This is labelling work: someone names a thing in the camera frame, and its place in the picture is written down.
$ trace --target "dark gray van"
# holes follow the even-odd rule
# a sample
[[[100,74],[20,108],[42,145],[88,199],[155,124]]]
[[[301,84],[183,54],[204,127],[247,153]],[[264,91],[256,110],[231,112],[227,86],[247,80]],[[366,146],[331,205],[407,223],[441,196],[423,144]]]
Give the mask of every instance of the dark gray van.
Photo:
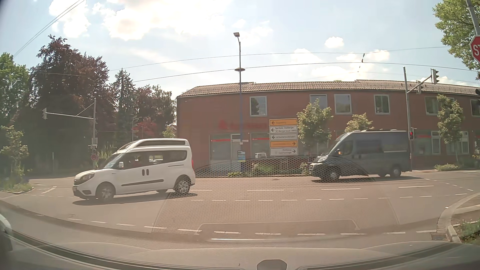
[[[354,131],[340,135],[309,171],[330,181],[350,175],[398,177],[409,170],[409,159],[407,131]]]

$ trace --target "lamp post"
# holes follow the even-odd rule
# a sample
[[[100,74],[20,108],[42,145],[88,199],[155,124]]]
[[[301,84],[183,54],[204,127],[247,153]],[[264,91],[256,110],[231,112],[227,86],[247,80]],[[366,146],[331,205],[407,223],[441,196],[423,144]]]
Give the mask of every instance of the lamp post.
[[[242,119],[242,99],[241,99],[241,72],[242,71],[245,71],[244,68],[241,67],[241,46],[240,46],[240,33],[239,32],[235,32],[233,33],[233,35],[237,38],[238,42],[239,42],[239,67],[235,69],[235,71],[238,71],[239,73],[239,87],[240,87],[240,151],[243,151],[243,138],[242,138],[242,133],[243,133],[243,119]]]

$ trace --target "direction sign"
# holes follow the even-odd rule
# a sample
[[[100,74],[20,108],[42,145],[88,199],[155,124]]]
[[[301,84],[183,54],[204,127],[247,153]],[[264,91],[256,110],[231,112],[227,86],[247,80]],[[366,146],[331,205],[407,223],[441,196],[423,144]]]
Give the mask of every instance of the direction sign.
[[[270,148],[270,156],[297,156],[298,147]]]
[[[295,141],[270,141],[270,147],[297,147],[299,142]]]
[[[297,118],[270,119],[270,126],[279,126],[279,125],[297,125]]]
[[[292,134],[272,134],[270,135],[271,141],[287,141],[287,140],[297,140],[298,136],[296,133]]]
[[[269,131],[270,131],[270,134],[297,133],[297,126],[295,125],[271,126]]]

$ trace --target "asphalt road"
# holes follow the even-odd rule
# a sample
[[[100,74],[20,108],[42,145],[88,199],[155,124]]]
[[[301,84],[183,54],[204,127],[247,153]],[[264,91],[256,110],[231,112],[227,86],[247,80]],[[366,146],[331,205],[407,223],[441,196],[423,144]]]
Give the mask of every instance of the asphalt road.
[[[34,190],[13,196],[1,193],[0,199],[37,216],[92,228],[194,235],[203,242],[159,244],[129,238],[128,245],[138,247],[283,243],[362,248],[431,240],[430,233],[436,231],[445,207],[480,191],[479,177],[480,171],[408,172],[399,178],[347,177],[338,183],[313,177],[201,178],[186,196],[149,192],[118,196],[107,204],[74,197],[72,178],[33,179],[30,183]],[[90,242],[103,239],[105,243],[125,245],[121,236],[107,236],[104,231],[75,233],[74,229],[22,217],[10,210],[6,216],[12,219],[14,229],[51,243],[78,242],[81,235],[82,240]]]

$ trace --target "red signage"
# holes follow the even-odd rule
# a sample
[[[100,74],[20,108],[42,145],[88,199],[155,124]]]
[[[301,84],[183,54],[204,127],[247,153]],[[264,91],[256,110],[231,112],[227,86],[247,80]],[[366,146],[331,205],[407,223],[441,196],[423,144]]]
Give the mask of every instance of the red signage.
[[[470,49],[472,50],[472,56],[480,63],[480,36],[474,36],[470,42]]]

